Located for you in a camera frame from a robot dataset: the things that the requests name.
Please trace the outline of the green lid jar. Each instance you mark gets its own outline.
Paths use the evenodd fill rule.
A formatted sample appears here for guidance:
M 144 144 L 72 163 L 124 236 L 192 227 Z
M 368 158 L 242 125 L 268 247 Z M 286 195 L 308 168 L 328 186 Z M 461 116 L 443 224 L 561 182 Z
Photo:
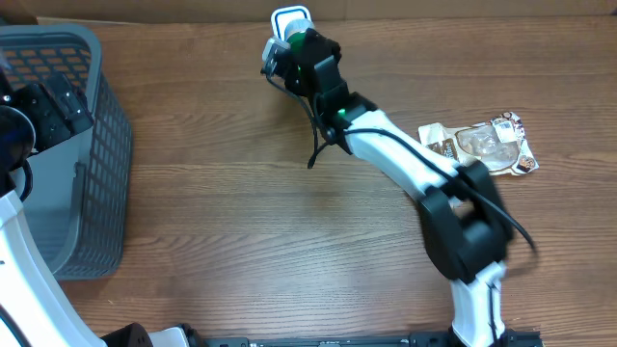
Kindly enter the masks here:
M 284 38 L 294 52 L 299 51 L 303 46 L 305 35 L 308 29 L 313 30 L 314 24 L 306 18 L 291 20 L 285 27 Z

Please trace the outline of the beige snack pouch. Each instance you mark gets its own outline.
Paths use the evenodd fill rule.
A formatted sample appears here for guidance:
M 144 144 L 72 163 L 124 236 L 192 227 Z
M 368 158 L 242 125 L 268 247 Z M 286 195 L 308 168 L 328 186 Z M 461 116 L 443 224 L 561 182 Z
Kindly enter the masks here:
M 523 175 L 539 168 L 523 122 L 513 112 L 465 127 L 435 122 L 421 126 L 418 135 L 424 146 L 461 164 L 481 161 L 491 175 Z

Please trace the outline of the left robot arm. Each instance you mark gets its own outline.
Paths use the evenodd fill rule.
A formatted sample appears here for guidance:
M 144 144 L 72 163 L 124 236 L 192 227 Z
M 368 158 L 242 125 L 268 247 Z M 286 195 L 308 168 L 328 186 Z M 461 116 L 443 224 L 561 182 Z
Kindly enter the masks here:
M 94 124 L 86 97 L 62 73 L 14 90 L 1 81 L 1 343 L 11 346 L 204 347 L 187 324 L 149 333 L 137 323 L 97 336 L 77 314 L 34 242 L 23 211 L 28 159 Z

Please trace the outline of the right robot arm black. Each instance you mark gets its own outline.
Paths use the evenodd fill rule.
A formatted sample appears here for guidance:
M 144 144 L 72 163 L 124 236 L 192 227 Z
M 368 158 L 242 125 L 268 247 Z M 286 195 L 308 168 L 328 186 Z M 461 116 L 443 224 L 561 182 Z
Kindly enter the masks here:
M 341 49 L 312 28 L 290 29 L 276 73 L 310 104 L 311 124 L 403 188 L 415 202 L 425 251 L 451 283 L 451 331 L 464 346 L 501 346 L 500 280 L 512 228 L 487 168 L 423 147 L 341 77 Z

